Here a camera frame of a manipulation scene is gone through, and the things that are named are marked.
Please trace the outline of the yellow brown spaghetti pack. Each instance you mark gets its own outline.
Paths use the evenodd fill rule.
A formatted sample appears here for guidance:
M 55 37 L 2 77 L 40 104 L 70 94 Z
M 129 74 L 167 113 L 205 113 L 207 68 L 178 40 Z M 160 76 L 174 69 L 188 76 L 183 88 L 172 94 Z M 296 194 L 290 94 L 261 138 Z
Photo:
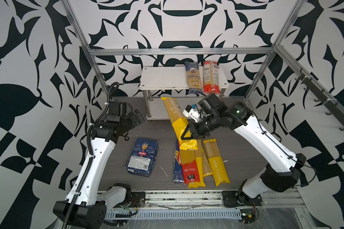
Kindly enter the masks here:
M 162 97 L 161 100 L 164 103 L 168 116 L 170 118 L 171 124 L 173 126 L 174 132 L 176 133 L 177 140 L 179 142 L 180 149 L 182 150 L 197 150 L 197 140 L 188 139 L 182 140 L 181 137 L 188 127 L 188 121 L 183 114 L 177 99 L 172 97 Z

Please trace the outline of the red ended spaghetti pack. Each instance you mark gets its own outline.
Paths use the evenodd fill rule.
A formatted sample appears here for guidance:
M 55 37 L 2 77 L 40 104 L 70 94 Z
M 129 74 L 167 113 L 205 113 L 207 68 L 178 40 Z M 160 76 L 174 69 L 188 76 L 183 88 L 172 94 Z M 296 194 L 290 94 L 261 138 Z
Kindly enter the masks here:
M 219 72 L 217 62 L 204 62 L 204 87 L 205 94 L 220 94 Z

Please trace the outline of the blue yellow spaghetti pack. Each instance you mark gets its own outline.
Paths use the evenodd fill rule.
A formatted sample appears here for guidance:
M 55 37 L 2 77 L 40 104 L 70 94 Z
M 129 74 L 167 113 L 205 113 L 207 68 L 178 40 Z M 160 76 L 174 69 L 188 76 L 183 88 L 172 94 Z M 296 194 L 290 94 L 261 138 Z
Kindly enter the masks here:
M 196 62 L 184 62 L 186 71 L 186 81 L 190 94 L 202 94 L 202 82 L 200 77 L 199 65 Z

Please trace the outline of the red yellow spaghetti pack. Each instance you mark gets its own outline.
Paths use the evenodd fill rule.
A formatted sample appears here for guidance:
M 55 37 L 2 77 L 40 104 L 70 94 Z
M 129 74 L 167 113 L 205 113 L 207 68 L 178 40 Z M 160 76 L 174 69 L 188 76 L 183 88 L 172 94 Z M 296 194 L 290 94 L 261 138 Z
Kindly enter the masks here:
M 194 151 L 181 149 L 180 158 L 184 183 L 189 184 L 192 182 L 200 182 L 200 176 Z

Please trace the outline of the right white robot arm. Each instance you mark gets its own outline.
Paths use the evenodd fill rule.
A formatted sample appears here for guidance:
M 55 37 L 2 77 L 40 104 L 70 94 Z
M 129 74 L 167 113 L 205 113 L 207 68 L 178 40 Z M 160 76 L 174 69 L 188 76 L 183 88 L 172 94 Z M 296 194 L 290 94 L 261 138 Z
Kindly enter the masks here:
M 261 203 L 261 195 L 267 191 L 284 192 L 292 188 L 300 178 L 300 169 L 306 162 L 303 154 L 295 154 L 274 138 L 257 116 L 242 102 L 228 107 L 215 94 L 188 105 L 183 114 L 191 118 L 182 140 L 203 139 L 219 127 L 229 128 L 245 138 L 267 161 L 265 168 L 251 179 L 243 181 L 238 191 L 222 193 L 227 208 Z

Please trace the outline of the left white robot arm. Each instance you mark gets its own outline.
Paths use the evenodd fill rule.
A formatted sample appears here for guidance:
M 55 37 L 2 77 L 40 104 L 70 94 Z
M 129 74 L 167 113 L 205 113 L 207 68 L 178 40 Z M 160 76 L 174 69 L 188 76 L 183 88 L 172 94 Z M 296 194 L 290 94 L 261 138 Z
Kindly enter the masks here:
M 129 205 L 131 201 L 131 187 L 126 184 L 116 183 L 100 196 L 97 193 L 118 139 L 128 141 L 129 131 L 144 122 L 144 118 L 129 103 L 109 101 L 106 105 L 100 118 L 88 129 L 88 153 L 75 184 L 66 199 L 54 205 L 53 213 L 64 229 L 70 226 L 98 229 L 104 224 L 108 210 Z

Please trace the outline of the blue Barilla pasta pack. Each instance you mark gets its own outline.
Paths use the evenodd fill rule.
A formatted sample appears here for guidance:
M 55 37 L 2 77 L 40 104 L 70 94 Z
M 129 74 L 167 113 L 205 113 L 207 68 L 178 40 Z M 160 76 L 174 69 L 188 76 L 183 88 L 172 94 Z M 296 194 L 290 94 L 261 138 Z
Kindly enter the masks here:
M 157 140 L 136 138 L 125 165 L 127 172 L 133 175 L 150 177 L 158 155 L 158 147 Z

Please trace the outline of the dark blue flat pasta pack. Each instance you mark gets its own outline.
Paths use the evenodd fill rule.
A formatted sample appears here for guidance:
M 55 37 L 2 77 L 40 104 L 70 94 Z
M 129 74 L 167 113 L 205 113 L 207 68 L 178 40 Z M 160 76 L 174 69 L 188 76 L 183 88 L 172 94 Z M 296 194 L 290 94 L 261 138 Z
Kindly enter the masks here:
M 175 155 L 174 155 L 174 183 L 183 184 L 183 169 L 180 158 L 180 145 L 179 141 L 176 141 Z

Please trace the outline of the yellow spaghetti pack underneath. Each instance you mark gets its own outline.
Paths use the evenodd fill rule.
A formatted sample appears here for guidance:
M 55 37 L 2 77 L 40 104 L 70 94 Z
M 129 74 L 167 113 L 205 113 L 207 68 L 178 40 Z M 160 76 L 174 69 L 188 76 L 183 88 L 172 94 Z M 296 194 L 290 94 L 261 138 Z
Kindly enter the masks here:
M 197 170 L 199 174 L 199 182 L 192 182 L 189 183 L 188 188 L 198 188 L 198 187 L 205 187 L 204 183 L 204 170 L 203 170 L 203 148 L 201 144 L 201 140 L 197 140 L 197 147 L 198 149 L 194 151 L 195 154 L 195 159 L 196 159 L 196 165 L 197 165 Z

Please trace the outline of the yellow Pastatime spaghetti pack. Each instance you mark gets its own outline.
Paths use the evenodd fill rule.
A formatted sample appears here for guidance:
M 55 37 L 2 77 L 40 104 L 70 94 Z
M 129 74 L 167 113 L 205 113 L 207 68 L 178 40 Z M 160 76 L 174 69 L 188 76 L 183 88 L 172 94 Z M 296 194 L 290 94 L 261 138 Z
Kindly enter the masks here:
M 214 139 L 207 139 L 203 141 L 205 151 L 207 154 L 207 159 L 211 170 L 213 172 L 213 178 L 216 187 L 220 184 L 230 184 L 230 180 L 228 174 L 226 172 L 226 168 L 218 148 L 217 140 Z

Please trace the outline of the small clear spaghetti pack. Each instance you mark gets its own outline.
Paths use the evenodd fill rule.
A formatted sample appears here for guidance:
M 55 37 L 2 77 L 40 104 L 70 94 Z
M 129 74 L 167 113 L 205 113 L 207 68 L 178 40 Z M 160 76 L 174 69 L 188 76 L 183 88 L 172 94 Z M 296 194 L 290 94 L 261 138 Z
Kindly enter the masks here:
M 202 151 L 202 162 L 203 162 L 203 177 L 207 177 L 213 174 L 213 171 L 210 167 L 209 161 L 207 156 L 204 152 L 204 148 L 201 149 Z

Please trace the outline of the white two-tier metal shelf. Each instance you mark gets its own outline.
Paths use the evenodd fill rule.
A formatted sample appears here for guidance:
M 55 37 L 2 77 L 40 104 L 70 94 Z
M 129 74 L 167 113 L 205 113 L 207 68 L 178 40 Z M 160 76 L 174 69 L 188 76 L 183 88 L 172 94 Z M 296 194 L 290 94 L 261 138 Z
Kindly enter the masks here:
M 203 98 L 202 94 L 190 94 L 186 81 L 185 67 L 144 67 L 140 78 L 139 89 L 142 91 L 148 121 L 168 120 L 161 97 L 177 99 L 182 109 L 195 104 Z

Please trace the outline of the aluminium frame of enclosure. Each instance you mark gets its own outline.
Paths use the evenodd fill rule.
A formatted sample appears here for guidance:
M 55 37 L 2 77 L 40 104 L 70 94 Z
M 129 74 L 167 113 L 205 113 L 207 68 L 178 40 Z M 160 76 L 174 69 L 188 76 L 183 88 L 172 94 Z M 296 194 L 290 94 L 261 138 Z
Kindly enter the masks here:
M 121 56 L 121 55 L 188 55 L 188 54 L 265 54 L 267 58 L 264 60 L 257 78 L 253 80 L 248 92 L 245 95 L 245 99 L 248 100 L 253 93 L 253 89 L 258 85 L 259 80 L 263 77 L 264 72 L 268 69 L 273 58 L 278 55 L 281 59 L 299 76 L 300 68 L 303 68 L 305 72 L 309 73 L 294 57 L 289 53 L 288 50 L 282 46 L 284 35 L 289 31 L 289 28 L 294 24 L 298 18 L 300 10 L 303 8 L 305 1 L 297 1 L 286 20 L 284 27 L 280 31 L 278 39 L 271 47 L 257 47 L 257 48 L 161 48 L 161 49 L 101 49 L 93 50 L 88 47 L 86 38 L 81 30 L 78 20 L 76 19 L 75 13 L 71 7 L 69 1 L 61 1 L 61 4 L 65 10 L 66 16 L 73 27 L 78 40 L 80 41 L 81 47 L 86 55 L 91 68 L 96 74 L 96 78 L 101 84 L 102 90 L 107 91 L 108 87 L 104 76 L 100 72 L 97 63 L 93 59 L 95 56 Z

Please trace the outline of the black wall hook rail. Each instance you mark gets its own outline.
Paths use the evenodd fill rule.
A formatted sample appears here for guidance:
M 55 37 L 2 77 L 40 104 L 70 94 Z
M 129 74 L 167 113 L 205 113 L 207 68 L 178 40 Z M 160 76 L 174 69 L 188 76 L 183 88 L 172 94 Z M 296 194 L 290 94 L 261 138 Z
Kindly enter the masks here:
M 305 72 L 303 68 L 299 70 L 299 76 L 296 79 L 297 82 L 304 84 L 304 90 L 311 92 L 314 96 L 314 102 L 322 106 L 325 106 L 328 110 L 325 114 L 327 116 L 334 116 L 337 121 L 343 126 L 339 130 L 344 132 L 344 106 L 336 99 L 331 93 L 322 86 L 318 80 L 311 74 Z

